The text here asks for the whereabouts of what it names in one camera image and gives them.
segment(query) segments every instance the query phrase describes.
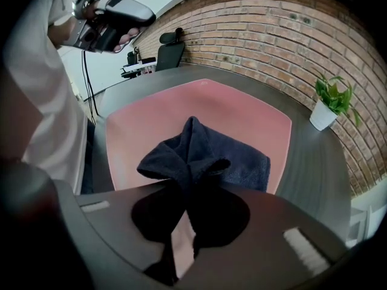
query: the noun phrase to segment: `brick wall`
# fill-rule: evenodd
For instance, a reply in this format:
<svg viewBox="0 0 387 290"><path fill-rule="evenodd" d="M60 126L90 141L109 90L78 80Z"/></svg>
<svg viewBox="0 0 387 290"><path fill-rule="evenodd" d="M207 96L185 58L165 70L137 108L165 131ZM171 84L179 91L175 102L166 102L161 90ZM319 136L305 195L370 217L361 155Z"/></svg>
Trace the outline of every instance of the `brick wall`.
<svg viewBox="0 0 387 290"><path fill-rule="evenodd" d="M338 0L186 0L161 16L135 45L157 56L162 33L184 29L185 63L214 66L266 83L313 110L318 69L354 87L362 124L332 125L353 196L386 176L387 65L350 9Z"/></svg>

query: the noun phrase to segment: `white flower pot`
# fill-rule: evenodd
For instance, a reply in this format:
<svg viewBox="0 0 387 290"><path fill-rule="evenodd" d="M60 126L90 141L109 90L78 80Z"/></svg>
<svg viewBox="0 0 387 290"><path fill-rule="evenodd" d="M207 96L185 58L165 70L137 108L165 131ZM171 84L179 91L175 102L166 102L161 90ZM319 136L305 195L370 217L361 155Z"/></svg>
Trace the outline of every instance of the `white flower pot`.
<svg viewBox="0 0 387 290"><path fill-rule="evenodd" d="M321 131L334 122L336 118L337 115L322 103L321 100L318 100L309 120L318 131Z"/></svg>

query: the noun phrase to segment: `headrest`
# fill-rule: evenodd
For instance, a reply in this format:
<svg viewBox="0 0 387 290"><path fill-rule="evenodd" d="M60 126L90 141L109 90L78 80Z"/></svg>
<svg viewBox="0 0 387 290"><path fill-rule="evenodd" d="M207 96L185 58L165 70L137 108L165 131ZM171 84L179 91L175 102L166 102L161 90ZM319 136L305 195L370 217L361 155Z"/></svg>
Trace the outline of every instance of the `headrest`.
<svg viewBox="0 0 387 290"><path fill-rule="evenodd" d="M174 32L163 33L160 36L160 43L171 44L171 43L179 42L179 38L182 32L183 32L182 28L177 28Z"/></svg>

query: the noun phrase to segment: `gray table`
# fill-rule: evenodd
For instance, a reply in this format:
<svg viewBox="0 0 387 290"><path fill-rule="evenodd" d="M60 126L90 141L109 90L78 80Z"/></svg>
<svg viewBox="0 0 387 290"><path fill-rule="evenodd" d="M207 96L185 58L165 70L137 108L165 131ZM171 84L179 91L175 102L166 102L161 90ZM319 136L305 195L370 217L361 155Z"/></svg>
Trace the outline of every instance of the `gray table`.
<svg viewBox="0 0 387 290"><path fill-rule="evenodd" d="M263 83L206 66L185 66L121 82L105 91L100 104L93 149L95 192L113 190L106 154L105 120L116 110L174 86L211 79L246 92L280 110L291 120L291 138L276 196L287 199L321 221L342 240L350 223L350 183L339 139L330 130L317 131L310 110Z"/></svg>

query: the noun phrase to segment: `white shirt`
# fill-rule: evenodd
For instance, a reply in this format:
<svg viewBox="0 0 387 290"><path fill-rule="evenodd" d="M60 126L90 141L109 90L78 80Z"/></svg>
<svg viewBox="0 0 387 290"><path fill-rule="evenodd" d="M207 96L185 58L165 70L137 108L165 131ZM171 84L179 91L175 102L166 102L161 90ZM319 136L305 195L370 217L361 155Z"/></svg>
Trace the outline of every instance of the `white shirt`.
<svg viewBox="0 0 387 290"><path fill-rule="evenodd" d="M34 0L8 40L4 64L42 114L22 160L44 169L53 179L65 180L78 195L85 166L87 119L47 36L49 24L68 12L67 2Z"/></svg>

